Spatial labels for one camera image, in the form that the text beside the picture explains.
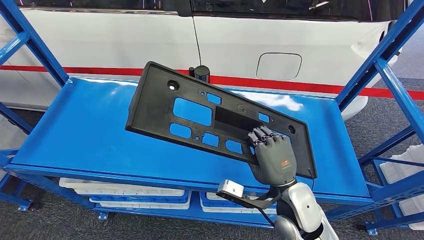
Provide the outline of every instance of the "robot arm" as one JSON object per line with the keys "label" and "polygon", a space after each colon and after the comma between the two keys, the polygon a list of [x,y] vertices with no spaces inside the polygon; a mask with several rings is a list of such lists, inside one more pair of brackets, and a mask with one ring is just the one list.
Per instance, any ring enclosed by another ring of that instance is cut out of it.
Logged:
{"label": "robot arm", "polygon": [[247,136],[259,165],[250,164],[250,169],[258,182],[270,185],[269,192],[259,200],[247,200],[242,198],[243,186],[225,180],[217,195],[246,208],[257,208],[268,221],[262,209],[277,202],[277,217],[271,224],[282,240],[338,240],[309,186],[296,180],[297,163],[289,138],[266,126],[253,129]]}

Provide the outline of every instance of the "red stripe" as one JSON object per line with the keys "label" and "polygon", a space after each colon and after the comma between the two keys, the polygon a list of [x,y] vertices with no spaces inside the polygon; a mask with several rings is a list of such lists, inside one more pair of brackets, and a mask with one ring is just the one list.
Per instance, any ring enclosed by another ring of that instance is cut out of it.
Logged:
{"label": "red stripe", "polygon": [[[3,65],[0,70],[27,71],[27,72],[47,72],[43,66],[15,66]],[[66,66],[64,70],[69,74],[99,74],[99,75],[123,75],[140,76],[142,68],[117,68],[117,67],[74,67]],[[188,74],[188,70],[177,70],[180,73]],[[237,87],[251,87],[263,89],[276,89],[288,91],[302,91],[311,93],[338,94],[343,86],[328,85],[318,83],[292,82],[292,81],[274,81],[255,78],[241,78],[231,76],[210,76],[210,83],[215,85],[227,85]],[[414,100],[424,100],[424,91],[408,91]],[[392,93],[385,88],[365,88],[360,92],[361,96],[393,98]]]}

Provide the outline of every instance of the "white car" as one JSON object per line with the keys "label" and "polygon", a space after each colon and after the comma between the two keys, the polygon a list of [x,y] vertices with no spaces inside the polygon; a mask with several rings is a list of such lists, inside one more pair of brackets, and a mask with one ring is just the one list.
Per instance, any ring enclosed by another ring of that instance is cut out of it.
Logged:
{"label": "white car", "polygon": [[[148,61],[205,65],[223,87],[319,96],[336,95],[405,8],[404,0],[15,1],[70,75],[138,80]],[[0,41],[14,36],[0,20]],[[0,101],[45,110],[60,87],[40,66],[26,46],[15,53],[0,68]],[[357,97],[343,118],[367,101]]]}

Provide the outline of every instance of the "car window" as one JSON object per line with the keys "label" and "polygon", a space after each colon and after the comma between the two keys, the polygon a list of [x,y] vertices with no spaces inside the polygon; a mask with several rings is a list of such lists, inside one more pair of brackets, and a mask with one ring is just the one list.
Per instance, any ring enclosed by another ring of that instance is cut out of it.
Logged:
{"label": "car window", "polygon": [[15,0],[22,7],[162,10],[162,0]]}
{"label": "car window", "polygon": [[191,0],[192,11],[233,17],[397,20],[405,0]]}

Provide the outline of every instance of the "blue shelf surface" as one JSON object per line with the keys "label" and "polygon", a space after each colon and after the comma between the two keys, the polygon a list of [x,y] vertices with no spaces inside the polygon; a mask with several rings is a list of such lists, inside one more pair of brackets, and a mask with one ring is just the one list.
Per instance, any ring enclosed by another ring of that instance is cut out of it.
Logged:
{"label": "blue shelf surface", "polygon": [[[204,212],[200,205],[199,192],[192,192],[190,207],[187,210],[182,209],[152,209],[152,208],[119,208],[103,207],[96,204],[94,211],[109,213],[139,214],[157,217],[169,217],[196,221],[205,221],[213,223],[234,224],[250,227],[272,228],[267,220],[260,213],[221,213]],[[274,220],[276,214],[267,214]]]}
{"label": "blue shelf surface", "polygon": [[[6,169],[203,192],[215,192],[221,181],[229,179],[243,185],[247,193],[268,190],[244,162],[125,131],[136,86],[136,81],[71,77]],[[334,99],[236,93],[307,124],[318,201],[372,202]],[[298,180],[312,185],[310,179]]]}

